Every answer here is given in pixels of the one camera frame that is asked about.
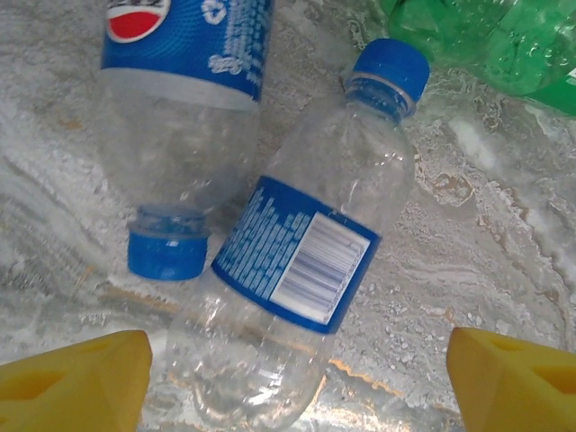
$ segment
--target empty plastic bottle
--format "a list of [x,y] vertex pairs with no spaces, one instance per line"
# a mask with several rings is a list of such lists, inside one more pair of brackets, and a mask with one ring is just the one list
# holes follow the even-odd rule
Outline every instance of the empty plastic bottle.
[[196,277],[205,217],[257,146],[273,0],[109,0],[94,117],[111,183],[138,207],[136,275]]
[[502,93],[576,115],[574,0],[381,0],[388,33]]
[[346,93],[309,104],[273,156],[168,331],[168,376],[191,390],[204,428],[280,430],[310,404],[408,199],[414,155],[399,124],[428,73],[408,44],[373,41]]

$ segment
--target red logo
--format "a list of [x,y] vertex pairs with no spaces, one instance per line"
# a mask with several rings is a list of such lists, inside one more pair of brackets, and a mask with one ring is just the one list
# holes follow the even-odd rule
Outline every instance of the red logo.
[[108,36],[119,43],[139,41],[160,26],[168,9],[170,0],[108,0]]

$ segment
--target blue bottle label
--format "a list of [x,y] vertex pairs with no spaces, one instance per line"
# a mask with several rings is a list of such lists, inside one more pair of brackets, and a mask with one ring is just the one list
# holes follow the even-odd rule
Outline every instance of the blue bottle label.
[[262,176],[211,268],[267,311],[333,334],[379,244],[375,232]]
[[274,0],[108,0],[102,68],[177,74],[260,100]]

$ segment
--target bottle cap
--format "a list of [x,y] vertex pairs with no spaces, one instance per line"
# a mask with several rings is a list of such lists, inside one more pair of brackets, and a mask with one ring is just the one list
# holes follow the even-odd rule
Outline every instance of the bottle cap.
[[209,233],[204,217],[175,207],[140,206],[128,224],[128,268],[156,281],[184,281],[203,271]]
[[377,39],[370,42],[354,66],[354,73],[382,78],[420,100],[430,76],[424,55],[406,42]]

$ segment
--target white stone surface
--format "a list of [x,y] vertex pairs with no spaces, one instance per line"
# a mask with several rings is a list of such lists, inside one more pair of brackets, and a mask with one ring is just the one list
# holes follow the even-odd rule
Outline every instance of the white stone surface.
[[[162,302],[188,289],[143,286],[124,269],[130,211],[95,161],[90,129],[103,8],[0,8],[0,362],[133,327],[160,358]],[[277,1],[255,176],[311,98],[341,91],[383,23],[373,0]],[[406,129],[417,185],[294,430],[461,430],[445,366],[455,325],[575,349],[576,122],[435,70]],[[106,291],[106,276],[147,302]],[[149,410],[145,422],[184,430],[181,411]]]

